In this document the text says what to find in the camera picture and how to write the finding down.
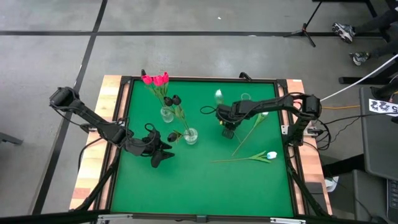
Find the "green mat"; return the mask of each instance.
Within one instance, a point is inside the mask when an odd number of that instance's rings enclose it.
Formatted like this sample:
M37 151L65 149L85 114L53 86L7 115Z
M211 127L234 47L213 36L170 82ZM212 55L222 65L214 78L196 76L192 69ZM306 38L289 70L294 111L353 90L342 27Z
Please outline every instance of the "green mat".
M182 132L183 125L177 118L169 124L163 122L158 99L144 85L134 82L129 128L135 132L135 138L142 138L148 133L144 125L152 123L167 142L169 133L174 129ZM170 143L173 146L170 152L175 153L175 157L162 161L157 169L150 166L150 158L123 150L112 212L293 216L277 112L271 112L231 157L239 141L221 135L223 127L214 113L200 113L202 106L216 106L217 89L223 92L226 105L240 100L242 93L249 93L254 101L275 98L273 84L170 82L168 95L181 97L188 125L198 131L198 142L192 146L184 139ZM250 131L255 120L253 117L242 122L236 130L240 139ZM253 156L265 150L278 153L270 164L211 162Z

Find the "glass vase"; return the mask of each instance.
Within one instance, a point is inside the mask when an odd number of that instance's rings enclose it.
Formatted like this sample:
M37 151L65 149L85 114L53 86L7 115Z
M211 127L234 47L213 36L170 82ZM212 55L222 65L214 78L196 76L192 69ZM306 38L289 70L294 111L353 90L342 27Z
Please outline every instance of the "glass vase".
M184 131L184 139L188 144L195 144L198 141L198 131L195 128L190 128Z
M162 109L160 109L160 114L162 115L162 118L163 118L164 122L166 122L166 123L170 123L174 119L173 113L171 113L170 110L166 106L164 106L164 107L162 107Z

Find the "concrete floor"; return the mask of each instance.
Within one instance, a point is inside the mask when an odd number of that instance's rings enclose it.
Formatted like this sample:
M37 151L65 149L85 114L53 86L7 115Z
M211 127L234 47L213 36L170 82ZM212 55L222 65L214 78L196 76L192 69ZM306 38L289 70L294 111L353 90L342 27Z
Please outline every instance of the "concrete floor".
M378 13L386 10L384 1L373 4ZM100 5L101 0L3 0L0 30L91 31ZM315 7L309 0L113 0L100 30L287 32L299 29ZM323 3L308 30L329 32L335 21L360 24L370 18L365 4ZM0 36L0 131L24 139L22 146L0 145L2 217L29 213L61 120L48 107L48 97L58 86L73 86L88 39ZM313 39L316 48L300 37L97 37L80 95L94 108L103 75L137 75L145 68L180 76L237 77L244 71L253 78L302 79L307 93L322 98L344 87L338 77L365 76L390 57L357 67L348 53L382 45L382 39L358 38L352 45L336 37ZM324 102L358 104L357 87ZM324 110L321 119L356 114L359 110ZM332 124L332 134L346 124ZM350 126L322 155L345 159L362 153L360 127L359 121ZM44 213L68 210L85 143L84 132L70 125Z

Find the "red tulip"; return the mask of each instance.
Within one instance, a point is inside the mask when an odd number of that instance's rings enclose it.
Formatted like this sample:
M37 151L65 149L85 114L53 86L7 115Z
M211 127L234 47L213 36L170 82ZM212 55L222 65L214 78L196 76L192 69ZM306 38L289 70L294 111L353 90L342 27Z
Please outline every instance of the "red tulip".
M169 82L169 74L167 72L164 72L163 83L168 83L168 82Z
M141 76L141 78L146 85L150 85L152 83L152 77L150 77L149 75L143 75Z
M163 85L164 84L163 77L161 75L154 77L154 84L155 84L155 86Z

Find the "white label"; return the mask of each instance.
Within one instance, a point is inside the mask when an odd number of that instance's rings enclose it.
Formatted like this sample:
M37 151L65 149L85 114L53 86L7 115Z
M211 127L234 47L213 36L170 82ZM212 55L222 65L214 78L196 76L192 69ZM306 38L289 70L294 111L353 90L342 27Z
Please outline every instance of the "white label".
M385 101L369 99L369 111L375 113L398 113L398 105ZM398 114L386 114L386 115L398 116Z

